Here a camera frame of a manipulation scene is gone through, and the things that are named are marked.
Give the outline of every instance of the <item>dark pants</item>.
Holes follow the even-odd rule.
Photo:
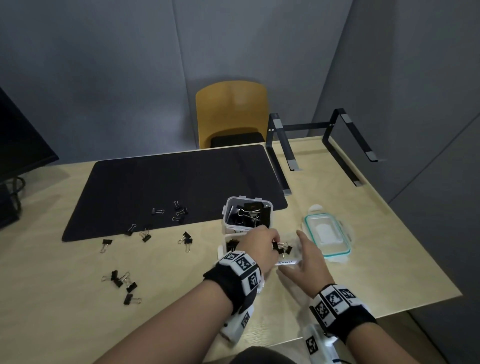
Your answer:
[[[252,346],[238,354],[230,364],[295,364],[286,356],[269,348]]]

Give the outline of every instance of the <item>forearm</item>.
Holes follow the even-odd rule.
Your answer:
[[[366,323],[347,337],[347,347],[358,364],[418,364],[380,326]]]
[[[200,363],[232,302],[218,284],[205,280],[115,345],[96,364]]]

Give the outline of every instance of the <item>wrist strap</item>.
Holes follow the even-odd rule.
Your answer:
[[[257,263],[248,254],[238,250],[225,255],[204,274],[204,279],[218,283],[232,301],[232,314],[253,303],[260,278],[261,271]]]
[[[324,287],[313,299],[310,310],[325,333],[333,334],[343,342],[357,326],[376,323],[362,301],[339,284]]]

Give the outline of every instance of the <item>hand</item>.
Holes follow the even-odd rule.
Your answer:
[[[243,250],[251,256],[265,275],[278,261],[278,252],[273,250],[272,241],[280,242],[278,231],[261,225],[243,236],[236,250]]]
[[[335,283],[328,271],[322,251],[305,235],[297,230],[302,249],[300,269],[280,266],[278,269],[311,298],[327,284]]]

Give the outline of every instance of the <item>chair backrest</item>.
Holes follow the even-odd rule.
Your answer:
[[[266,138],[268,99],[262,84],[218,82],[198,91],[195,102],[200,148],[210,148],[215,136],[259,132]]]

